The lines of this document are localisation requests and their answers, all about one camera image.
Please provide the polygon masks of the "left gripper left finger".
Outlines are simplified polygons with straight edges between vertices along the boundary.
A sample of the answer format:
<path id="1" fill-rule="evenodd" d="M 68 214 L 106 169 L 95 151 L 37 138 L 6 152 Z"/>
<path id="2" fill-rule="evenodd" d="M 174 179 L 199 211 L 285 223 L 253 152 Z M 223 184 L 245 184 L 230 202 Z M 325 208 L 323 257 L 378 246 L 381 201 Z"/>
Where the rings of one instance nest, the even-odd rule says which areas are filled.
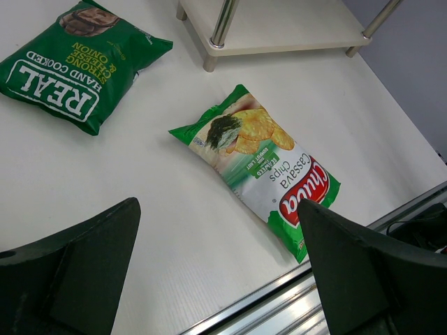
<path id="1" fill-rule="evenodd" d="M 138 199 L 127 198 L 1 252 L 1 333 L 110 334 L 140 216 Z"/>

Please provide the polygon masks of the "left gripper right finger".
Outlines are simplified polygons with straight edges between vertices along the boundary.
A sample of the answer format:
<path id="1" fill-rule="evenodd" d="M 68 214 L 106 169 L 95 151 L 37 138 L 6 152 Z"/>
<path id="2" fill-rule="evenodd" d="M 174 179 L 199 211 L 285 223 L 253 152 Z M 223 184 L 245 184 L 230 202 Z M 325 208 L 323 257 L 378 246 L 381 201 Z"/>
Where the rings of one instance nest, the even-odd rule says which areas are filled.
<path id="1" fill-rule="evenodd" d="M 298 208 L 331 334 L 445 334 L 446 256 L 311 200 Z"/>

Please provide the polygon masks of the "green Chuba bag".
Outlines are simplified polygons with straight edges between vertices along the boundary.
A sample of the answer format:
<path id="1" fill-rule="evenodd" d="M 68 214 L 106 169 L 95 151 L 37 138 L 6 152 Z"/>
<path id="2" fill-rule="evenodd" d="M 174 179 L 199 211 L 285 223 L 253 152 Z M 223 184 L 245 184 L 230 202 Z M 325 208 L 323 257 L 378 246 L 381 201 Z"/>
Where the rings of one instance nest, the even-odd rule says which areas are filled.
<path id="1" fill-rule="evenodd" d="M 329 207 L 340 183 L 239 84 L 191 125 L 169 132 L 212 166 L 298 262 L 307 257 L 298 207 Z"/>

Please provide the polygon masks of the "dark green Real chips bag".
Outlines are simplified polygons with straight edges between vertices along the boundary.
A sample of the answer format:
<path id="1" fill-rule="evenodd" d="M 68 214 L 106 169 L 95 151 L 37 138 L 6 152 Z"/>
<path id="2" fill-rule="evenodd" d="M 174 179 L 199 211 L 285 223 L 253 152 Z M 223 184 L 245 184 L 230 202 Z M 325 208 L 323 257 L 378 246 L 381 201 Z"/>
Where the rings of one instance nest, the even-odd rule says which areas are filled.
<path id="1" fill-rule="evenodd" d="M 140 71 L 172 48 L 95 1 L 80 1 L 1 62 L 1 93 L 96 136 Z"/>

